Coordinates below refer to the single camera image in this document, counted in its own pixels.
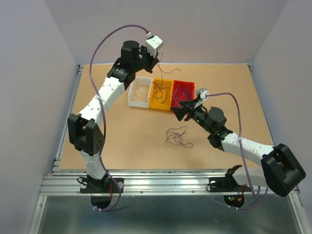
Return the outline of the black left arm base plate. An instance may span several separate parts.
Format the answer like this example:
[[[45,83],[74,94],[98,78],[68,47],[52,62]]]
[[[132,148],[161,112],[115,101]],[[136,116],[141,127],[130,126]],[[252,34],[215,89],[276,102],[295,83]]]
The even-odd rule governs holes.
[[[77,182],[80,184],[81,194],[118,194],[119,188],[108,176],[104,176],[103,179],[94,179],[89,177],[79,176]],[[123,193],[123,188],[120,186],[120,192]]]

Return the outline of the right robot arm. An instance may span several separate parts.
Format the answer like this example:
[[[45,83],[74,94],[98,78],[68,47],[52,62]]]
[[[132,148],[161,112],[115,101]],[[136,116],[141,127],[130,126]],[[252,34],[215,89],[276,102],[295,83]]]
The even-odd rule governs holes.
[[[287,145],[265,145],[240,137],[225,126],[227,119],[220,108],[207,109],[196,98],[182,101],[172,111],[178,121],[192,119],[208,132],[208,141],[214,148],[239,155],[259,166],[248,168],[238,165],[231,168],[224,178],[227,189],[236,190],[241,185],[266,187],[286,197],[306,178],[305,170]]]

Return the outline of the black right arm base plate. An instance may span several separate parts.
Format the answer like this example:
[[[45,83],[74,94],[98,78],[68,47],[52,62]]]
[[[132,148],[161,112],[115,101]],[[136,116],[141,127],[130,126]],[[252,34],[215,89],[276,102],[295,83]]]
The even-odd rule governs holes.
[[[227,177],[211,177],[206,185],[206,190],[212,193],[238,193],[242,188],[245,192],[251,191],[247,185],[238,185],[233,178]]]

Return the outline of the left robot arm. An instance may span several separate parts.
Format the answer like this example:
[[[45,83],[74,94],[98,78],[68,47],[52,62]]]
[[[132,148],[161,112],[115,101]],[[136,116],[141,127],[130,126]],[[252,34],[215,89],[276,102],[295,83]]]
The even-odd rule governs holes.
[[[97,192],[104,192],[109,182],[100,162],[105,144],[105,136],[100,130],[102,115],[127,90],[137,72],[152,72],[159,62],[158,50],[162,45],[163,40],[157,36],[147,39],[143,45],[133,40],[125,41],[120,57],[108,72],[98,94],[78,114],[70,114],[67,119],[69,141],[81,153],[87,174],[93,178],[91,185]]]

